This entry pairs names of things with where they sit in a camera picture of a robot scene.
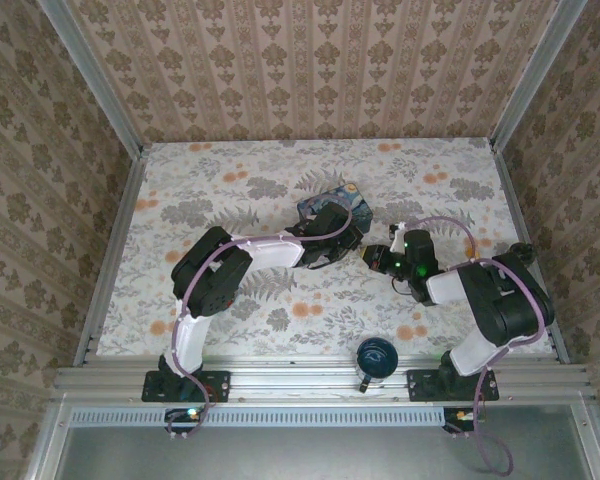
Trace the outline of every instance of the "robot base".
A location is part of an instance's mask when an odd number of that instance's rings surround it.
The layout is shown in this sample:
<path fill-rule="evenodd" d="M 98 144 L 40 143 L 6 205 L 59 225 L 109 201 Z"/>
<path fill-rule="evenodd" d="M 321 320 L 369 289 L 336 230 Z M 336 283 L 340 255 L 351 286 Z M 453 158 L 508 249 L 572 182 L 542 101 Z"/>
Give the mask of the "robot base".
<path fill-rule="evenodd" d="M 407 387 L 409 400 L 412 402 L 445 402 L 473 401 L 480 374 L 462 377 L 458 374 L 449 357 L 449 352 L 442 356 L 442 363 L 437 370 L 408 370 Z M 500 398 L 496 376 L 492 370 L 482 383 L 484 401 L 495 401 Z"/>
<path fill-rule="evenodd" d="M 229 401 L 231 389 L 231 372 L 202 371 L 193 375 L 206 385 L 211 403 Z M 202 403 L 202 392 L 188 378 L 176 375 L 166 364 L 164 356 L 160 356 L 158 370 L 147 372 L 142 387 L 143 402 L 159 403 Z"/>

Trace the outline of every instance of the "vent grille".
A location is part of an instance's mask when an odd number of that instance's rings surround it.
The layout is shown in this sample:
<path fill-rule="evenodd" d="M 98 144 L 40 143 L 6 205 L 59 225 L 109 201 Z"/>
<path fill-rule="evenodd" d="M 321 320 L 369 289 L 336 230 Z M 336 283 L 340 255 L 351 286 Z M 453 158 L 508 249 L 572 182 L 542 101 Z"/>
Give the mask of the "vent grille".
<path fill-rule="evenodd" d="M 71 427 L 165 426 L 165 408 L 74 408 Z M 186 424 L 174 423 L 175 426 Z M 208 427 L 416 427 L 443 426 L 442 407 L 266 408 L 220 407 Z"/>

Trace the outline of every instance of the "floral tablecloth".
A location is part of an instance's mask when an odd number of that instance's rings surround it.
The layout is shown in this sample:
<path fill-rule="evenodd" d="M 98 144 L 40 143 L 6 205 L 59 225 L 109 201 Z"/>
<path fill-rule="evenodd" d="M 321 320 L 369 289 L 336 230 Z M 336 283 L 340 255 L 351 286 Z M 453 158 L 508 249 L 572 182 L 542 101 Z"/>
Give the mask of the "floral tablecloth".
<path fill-rule="evenodd" d="M 517 240 L 486 139 L 173 143 L 154 145 L 126 240 L 98 355 L 163 353 L 173 329 L 170 272 L 211 226 L 243 236 L 298 221 L 296 203 L 355 183 L 373 211 L 364 244 L 388 225 L 429 215 L 465 222 L 479 254 Z M 441 266 L 467 259 L 464 233 L 430 226 Z M 400 354 L 440 354 L 474 325 L 467 303 L 424 307 L 391 288 L 355 252 L 327 268 L 272 269 L 243 280 L 216 315 L 206 355 L 352 354 L 382 336 Z M 397 284 L 406 288 L 406 284 Z M 551 352 L 549 340 L 522 353 Z"/>

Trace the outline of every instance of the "blue mug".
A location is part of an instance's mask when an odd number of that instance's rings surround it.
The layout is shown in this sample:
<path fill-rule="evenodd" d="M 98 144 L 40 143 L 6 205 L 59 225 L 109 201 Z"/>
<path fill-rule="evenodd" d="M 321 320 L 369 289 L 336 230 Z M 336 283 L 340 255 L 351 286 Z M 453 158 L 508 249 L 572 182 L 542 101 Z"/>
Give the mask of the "blue mug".
<path fill-rule="evenodd" d="M 398 367 L 398 352 L 384 338 L 372 337 L 360 344 L 356 371 L 362 379 L 360 392 L 365 393 L 370 383 L 381 383 Z"/>

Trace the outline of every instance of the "gray leaf pattern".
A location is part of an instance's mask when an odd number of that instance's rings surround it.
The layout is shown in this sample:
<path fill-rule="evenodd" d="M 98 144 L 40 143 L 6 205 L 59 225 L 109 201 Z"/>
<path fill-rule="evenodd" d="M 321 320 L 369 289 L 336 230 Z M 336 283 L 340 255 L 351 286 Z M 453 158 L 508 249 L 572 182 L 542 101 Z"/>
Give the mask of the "gray leaf pattern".
<path fill-rule="evenodd" d="M 373 212 L 363 245 L 388 245 L 389 224 L 431 215 L 468 225 L 482 256 L 517 241 L 485 139 L 156 144 L 97 353 L 165 351 L 177 315 L 171 270 L 208 228 L 276 234 L 298 222 L 298 202 L 348 183 L 355 183 Z M 445 222 L 418 228 L 431 232 L 443 268 L 467 259 L 459 228 Z M 0 264 L 0 283 L 7 283 L 9 272 Z M 65 317 L 76 322 L 78 312 L 67 310 Z M 417 305 L 352 252 L 317 271 L 273 268 L 247 275 L 235 303 L 213 317 L 203 353 L 350 356 L 362 340 L 379 335 L 400 354 L 437 355 L 473 324 L 468 305 Z M 548 353 L 551 347 L 545 341 L 522 351 Z M 20 358 L 20 374 L 36 368 L 28 358 Z M 12 361 L 5 365 L 15 367 Z"/>

